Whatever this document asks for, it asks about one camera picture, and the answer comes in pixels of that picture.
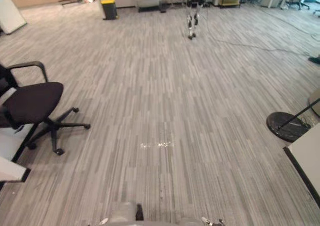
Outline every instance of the black round base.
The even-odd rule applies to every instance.
[[[63,155],[65,153],[65,151],[63,149],[57,149],[54,151],[57,155]]]
[[[295,118],[290,123],[278,130],[278,127],[280,125],[282,125],[285,121],[289,120],[293,116],[294,115],[285,112],[275,112],[267,117],[266,125],[271,130],[271,132],[277,135],[279,138],[288,142],[294,142],[302,135],[304,135],[309,130],[309,128],[306,127],[300,119]]]

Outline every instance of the chair armrest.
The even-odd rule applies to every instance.
[[[17,65],[11,65],[11,66],[7,67],[7,69],[11,71],[13,69],[24,68],[24,67],[29,67],[29,66],[39,67],[42,71],[43,76],[44,76],[44,80],[46,82],[48,82],[48,77],[47,77],[45,66],[40,61],[31,61],[31,62],[21,63],[21,64],[17,64]]]
[[[17,128],[19,128],[20,125],[17,122],[15,122],[11,113],[8,111],[8,109],[4,105],[0,106],[0,114],[4,115],[5,119],[9,122],[9,124],[13,129],[16,130]]]

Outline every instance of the chair base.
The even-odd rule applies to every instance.
[[[51,142],[52,142],[52,150],[55,152],[57,155],[62,155],[64,153],[63,149],[58,148],[57,149],[57,131],[60,128],[65,128],[65,127],[84,127],[85,129],[90,129],[91,125],[90,124],[75,124],[75,123],[62,123],[62,120],[64,120],[71,112],[77,113],[79,112],[78,108],[71,108],[65,113],[63,113],[61,116],[56,118],[55,120],[51,120],[47,118],[43,122],[47,124],[47,126],[39,131],[36,135],[33,136],[33,133],[35,132],[36,128],[38,127],[39,124],[34,124],[25,137],[22,145],[24,147],[28,147],[30,150],[33,150],[36,148],[35,141],[45,135],[46,133],[51,133]]]
[[[299,10],[301,10],[301,8],[302,8],[303,6],[307,7],[308,10],[310,10],[310,6],[308,6],[307,4],[304,4],[304,3],[302,3],[302,2],[289,2],[288,4],[289,4],[289,5],[298,5]]]

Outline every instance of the shelf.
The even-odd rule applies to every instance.
[[[240,3],[223,3],[223,4],[220,4],[219,6],[226,6],[226,5],[240,5]]]

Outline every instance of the yellow trash can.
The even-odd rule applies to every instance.
[[[104,20],[115,20],[118,18],[117,8],[115,4],[115,0],[102,0],[101,4],[103,7],[103,11],[105,12]]]

